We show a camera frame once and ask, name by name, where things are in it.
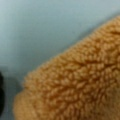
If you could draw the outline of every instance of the black shape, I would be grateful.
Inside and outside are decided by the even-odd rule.
[[[3,86],[3,76],[2,73],[0,72],[0,88]]]
[[[0,116],[2,115],[5,105],[5,93],[2,88],[0,88]]]

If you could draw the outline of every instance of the light blue background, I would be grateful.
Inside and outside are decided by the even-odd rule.
[[[11,98],[15,81],[119,13],[120,0],[0,0],[0,67],[15,78],[6,82]],[[2,120],[13,120],[10,111]]]

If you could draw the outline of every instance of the orange fluffy fabric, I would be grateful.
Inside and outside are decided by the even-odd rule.
[[[32,71],[15,120],[120,120],[120,17]]]

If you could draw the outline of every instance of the plush toy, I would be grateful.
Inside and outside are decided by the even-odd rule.
[[[15,120],[120,120],[120,17],[25,79]]]

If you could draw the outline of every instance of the orange fur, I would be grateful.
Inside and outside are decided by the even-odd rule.
[[[29,73],[14,115],[16,120],[119,120],[119,85],[117,17]]]

